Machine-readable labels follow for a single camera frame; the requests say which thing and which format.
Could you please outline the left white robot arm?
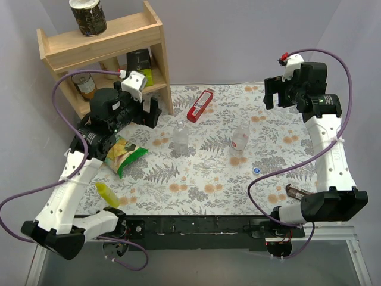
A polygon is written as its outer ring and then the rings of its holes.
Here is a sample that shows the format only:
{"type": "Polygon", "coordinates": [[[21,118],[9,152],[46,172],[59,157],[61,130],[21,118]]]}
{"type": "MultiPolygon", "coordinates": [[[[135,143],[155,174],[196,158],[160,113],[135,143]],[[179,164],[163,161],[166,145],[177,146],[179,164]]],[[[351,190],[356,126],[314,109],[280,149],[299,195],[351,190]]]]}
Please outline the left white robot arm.
{"type": "Polygon", "coordinates": [[[54,188],[36,218],[23,223],[21,232],[67,260],[76,257],[85,242],[100,235],[121,238],[127,230],[123,211],[106,207],[97,214],[76,218],[77,206],[115,145],[116,134],[131,122],[154,128],[160,114],[156,97],[150,99],[149,111],[145,111],[143,101],[123,91],[120,82],[97,90],[90,100],[90,112],[82,118],[70,145],[62,183],[54,188]]]}

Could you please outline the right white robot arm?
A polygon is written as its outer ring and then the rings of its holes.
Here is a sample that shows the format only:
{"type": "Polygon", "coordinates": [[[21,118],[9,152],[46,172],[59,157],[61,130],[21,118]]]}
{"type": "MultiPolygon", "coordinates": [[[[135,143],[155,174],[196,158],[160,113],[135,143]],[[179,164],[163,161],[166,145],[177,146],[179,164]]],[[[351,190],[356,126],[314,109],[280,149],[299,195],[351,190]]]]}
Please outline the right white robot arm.
{"type": "Polygon", "coordinates": [[[296,106],[302,114],[316,159],[317,191],[299,204],[282,206],[279,216],[269,222],[270,232],[282,237],[291,224],[307,222],[347,222],[367,203],[368,195],[359,191],[346,161],[339,134],[342,109],[335,94],[326,93],[327,66],[324,63],[287,60],[282,76],[265,80],[264,103],[272,109],[273,95],[280,107],[296,106]]]}

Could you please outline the clear plastic bottle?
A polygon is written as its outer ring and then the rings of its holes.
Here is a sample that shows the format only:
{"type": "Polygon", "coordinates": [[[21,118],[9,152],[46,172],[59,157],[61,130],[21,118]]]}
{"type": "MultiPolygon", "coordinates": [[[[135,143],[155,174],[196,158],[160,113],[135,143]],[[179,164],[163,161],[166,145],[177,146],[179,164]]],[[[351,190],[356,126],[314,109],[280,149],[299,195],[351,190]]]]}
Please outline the clear plastic bottle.
{"type": "Polygon", "coordinates": [[[188,127],[183,120],[179,120],[173,129],[173,144],[177,154],[186,153],[188,150],[188,127]]]}

